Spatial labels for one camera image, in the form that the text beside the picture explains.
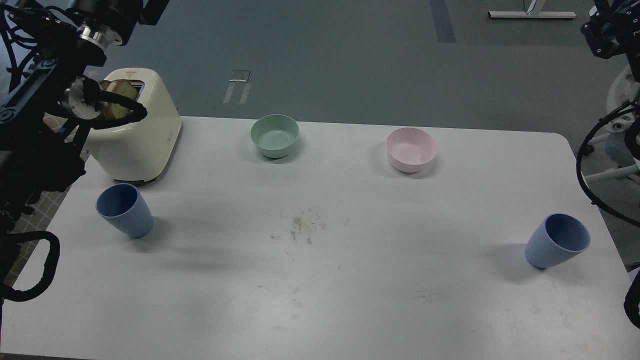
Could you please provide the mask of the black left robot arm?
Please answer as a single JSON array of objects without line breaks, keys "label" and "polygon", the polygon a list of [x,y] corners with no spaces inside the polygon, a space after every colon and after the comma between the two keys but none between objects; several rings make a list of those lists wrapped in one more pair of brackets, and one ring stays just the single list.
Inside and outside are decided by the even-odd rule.
[{"label": "black left robot arm", "polygon": [[101,89],[85,75],[106,62],[106,48],[125,46],[136,25],[155,26],[167,0],[73,0],[66,9],[36,0],[1,4],[1,38],[10,66],[1,100],[1,277],[21,244],[45,240],[49,251],[39,282],[20,291],[1,285],[1,299],[32,300],[54,280],[60,240],[51,232],[14,233],[43,192],[62,192],[85,175],[81,152],[90,130],[142,121],[147,109]]}]

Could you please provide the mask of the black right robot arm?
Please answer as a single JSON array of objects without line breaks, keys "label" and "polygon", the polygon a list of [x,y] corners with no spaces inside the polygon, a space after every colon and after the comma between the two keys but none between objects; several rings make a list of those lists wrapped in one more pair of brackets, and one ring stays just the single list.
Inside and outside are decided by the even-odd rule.
[{"label": "black right robot arm", "polygon": [[626,55],[638,59],[640,5],[638,0],[594,0],[580,33],[595,57]]}]

